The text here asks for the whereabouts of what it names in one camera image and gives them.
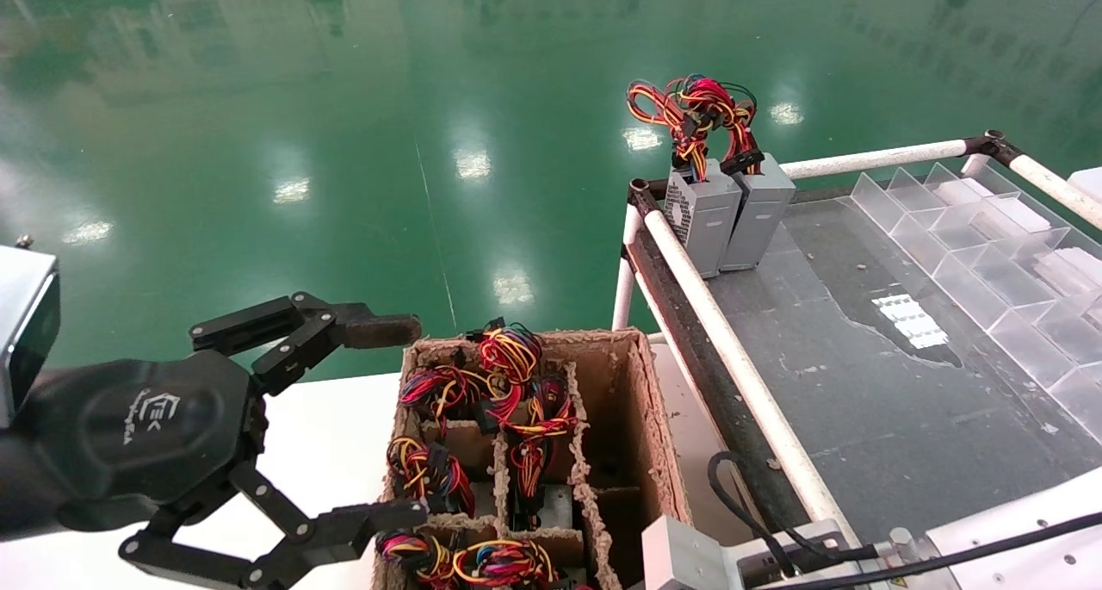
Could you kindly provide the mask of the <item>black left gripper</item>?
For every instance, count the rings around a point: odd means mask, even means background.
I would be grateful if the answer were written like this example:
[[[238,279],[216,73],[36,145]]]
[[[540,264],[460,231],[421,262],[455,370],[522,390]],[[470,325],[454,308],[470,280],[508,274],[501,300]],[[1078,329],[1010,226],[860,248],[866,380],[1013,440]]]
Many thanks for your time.
[[[47,371],[25,399],[25,528],[114,532],[150,519],[119,547],[121,559],[208,589],[291,589],[320,566],[361,559],[379,532],[426,522],[426,506],[389,500],[307,517],[244,462],[263,449],[260,394],[282,394],[337,348],[406,347],[421,336],[413,314],[298,292],[204,320],[190,330],[198,353],[181,361]],[[267,343],[253,375],[227,357]],[[176,543],[233,489],[282,532],[271,551],[247,560]]]

